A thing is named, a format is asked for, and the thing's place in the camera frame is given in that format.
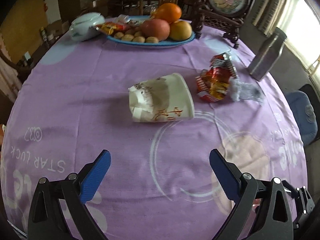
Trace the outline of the orange fruit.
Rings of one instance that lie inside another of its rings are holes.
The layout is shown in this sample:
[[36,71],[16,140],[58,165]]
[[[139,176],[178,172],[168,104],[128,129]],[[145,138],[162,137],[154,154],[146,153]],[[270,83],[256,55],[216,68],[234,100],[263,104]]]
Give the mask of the orange fruit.
[[175,3],[164,3],[156,9],[154,18],[165,20],[168,23],[179,20],[182,16],[181,8]]

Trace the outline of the yellow pear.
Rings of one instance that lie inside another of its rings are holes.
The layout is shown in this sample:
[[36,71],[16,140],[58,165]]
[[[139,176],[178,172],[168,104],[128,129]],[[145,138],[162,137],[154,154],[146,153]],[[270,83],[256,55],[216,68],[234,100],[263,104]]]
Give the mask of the yellow pear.
[[191,37],[192,27],[187,21],[176,21],[170,25],[169,37],[174,41],[185,41]]

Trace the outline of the white ceramic lidded pot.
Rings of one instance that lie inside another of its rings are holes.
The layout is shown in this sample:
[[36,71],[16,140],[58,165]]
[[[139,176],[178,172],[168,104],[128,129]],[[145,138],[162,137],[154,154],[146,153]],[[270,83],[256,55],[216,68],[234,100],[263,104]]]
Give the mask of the white ceramic lidded pot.
[[104,16],[99,12],[89,12],[76,18],[69,28],[73,41],[89,40],[99,35],[96,25],[105,23]]

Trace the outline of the clear crumpled plastic bag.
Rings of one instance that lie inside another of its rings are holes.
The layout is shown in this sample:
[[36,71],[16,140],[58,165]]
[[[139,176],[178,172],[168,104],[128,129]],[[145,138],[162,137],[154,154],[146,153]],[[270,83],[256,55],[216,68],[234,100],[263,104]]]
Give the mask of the clear crumpled plastic bag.
[[241,82],[239,78],[229,79],[228,93],[234,102],[255,101],[264,103],[264,93],[257,84]]

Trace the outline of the red snack packet on plate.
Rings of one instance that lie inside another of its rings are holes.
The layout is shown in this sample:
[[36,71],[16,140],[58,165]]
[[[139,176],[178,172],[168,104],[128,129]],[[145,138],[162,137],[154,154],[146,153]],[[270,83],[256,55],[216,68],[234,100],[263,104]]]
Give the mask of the red snack packet on plate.
[[117,32],[125,32],[129,30],[131,27],[125,24],[113,23],[113,22],[105,22],[103,24],[96,24],[93,28],[105,35],[113,35]]

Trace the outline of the blue fruit plate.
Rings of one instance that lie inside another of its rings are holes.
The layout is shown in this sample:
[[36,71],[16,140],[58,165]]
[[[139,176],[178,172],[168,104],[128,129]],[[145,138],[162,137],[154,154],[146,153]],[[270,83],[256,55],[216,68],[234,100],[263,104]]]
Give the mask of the blue fruit plate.
[[195,33],[193,32],[191,37],[185,41],[174,41],[168,37],[164,41],[159,41],[156,37],[146,37],[141,31],[141,24],[146,20],[151,20],[150,16],[129,16],[129,15],[119,15],[114,19],[107,19],[106,22],[113,22],[119,24],[125,24],[131,27],[125,32],[117,32],[113,35],[107,35],[107,38],[111,41],[133,45],[133,46],[143,46],[143,47],[176,47],[186,43],[191,42],[195,38]]

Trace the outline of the silver metal bottle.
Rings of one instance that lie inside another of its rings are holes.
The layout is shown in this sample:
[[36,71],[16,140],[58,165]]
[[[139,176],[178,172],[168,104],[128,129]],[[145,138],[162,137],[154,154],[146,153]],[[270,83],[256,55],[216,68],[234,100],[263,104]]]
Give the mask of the silver metal bottle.
[[276,27],[273,34],[263,42],[258,53],[247,67],[253,79],[261,81],[273,68],[282,54],[286,39],[287,35]]

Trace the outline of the purple printed tablecloth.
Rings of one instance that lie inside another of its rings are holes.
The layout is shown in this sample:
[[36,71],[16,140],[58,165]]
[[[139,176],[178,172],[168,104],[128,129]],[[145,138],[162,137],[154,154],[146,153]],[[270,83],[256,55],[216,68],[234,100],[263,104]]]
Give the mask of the purple printed tablecloth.
[[[210,27],[169,49],[62,37],[24,82],[8,120],[1,157],[8,220],[26,231],[39,179],[64,179],[102,150],[111,167],[87,208],[109,239],[212,239],[232,209],[209,164],[214,148],[257,179],[306,185],[299,129],[272,76],[259,82],[263,103],[197,96],[195,77],[224,52],[240,80],[252,82],[246,67],[254,53]],[[194,118],[133,122],[128,89],[172,73],[190,89]]]

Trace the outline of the round embroidered wooden screen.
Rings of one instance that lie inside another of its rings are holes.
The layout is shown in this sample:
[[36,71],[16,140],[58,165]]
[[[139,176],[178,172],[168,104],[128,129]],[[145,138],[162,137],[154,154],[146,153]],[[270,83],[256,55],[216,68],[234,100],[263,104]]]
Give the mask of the round embroidered wooden screen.
[[206,25],[223,31],[233,48],[239,47],[240,28],[244,25],[255,0],[193,0],[191,26],[196,38],[202,35]]

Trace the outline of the white paper cup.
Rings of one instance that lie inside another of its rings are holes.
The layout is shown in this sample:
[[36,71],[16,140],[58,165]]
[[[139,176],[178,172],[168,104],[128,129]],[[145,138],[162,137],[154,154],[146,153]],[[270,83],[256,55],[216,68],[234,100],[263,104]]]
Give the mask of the white paper cup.
[[134,122],[181,121],[195,116],[193,98],[179,73],[142,81],[130,87],[129,109]]

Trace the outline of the red apple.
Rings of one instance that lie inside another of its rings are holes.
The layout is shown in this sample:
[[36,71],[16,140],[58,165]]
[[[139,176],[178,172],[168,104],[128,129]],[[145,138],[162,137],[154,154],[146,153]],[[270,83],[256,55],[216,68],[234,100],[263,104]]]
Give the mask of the red apple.
[[146,37],[156,37],[159,41],[166,40],[170,35],[169,23],[161,19],[146,20],[140,28]]

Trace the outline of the red snack bag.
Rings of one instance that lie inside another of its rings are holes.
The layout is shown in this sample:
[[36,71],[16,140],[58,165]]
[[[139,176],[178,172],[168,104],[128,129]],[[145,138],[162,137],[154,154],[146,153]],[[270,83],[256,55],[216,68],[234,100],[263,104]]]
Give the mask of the red snack bag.
[[231,77],[234,79],[239,77],[232,63],[231,54],[225,52],[213,56],[210,68],[203,69],[201,74],[195,77],[198,97],[208,103],[223,100],[228,93]]

